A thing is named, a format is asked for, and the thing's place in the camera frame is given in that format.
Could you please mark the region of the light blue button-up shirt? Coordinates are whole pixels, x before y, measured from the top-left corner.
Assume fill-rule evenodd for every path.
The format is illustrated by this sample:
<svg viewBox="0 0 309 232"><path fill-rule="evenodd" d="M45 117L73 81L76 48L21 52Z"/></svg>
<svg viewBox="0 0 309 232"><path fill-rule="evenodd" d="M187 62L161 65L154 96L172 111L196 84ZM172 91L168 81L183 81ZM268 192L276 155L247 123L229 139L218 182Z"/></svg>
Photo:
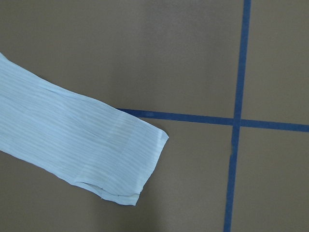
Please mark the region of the light blue button-up shirt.
<svg viewBox="0 0 309 232"><path fill-rule="evenodd" d="M0 58L0 149L100 198L135 205L168 140L161 129Z"/></svg>

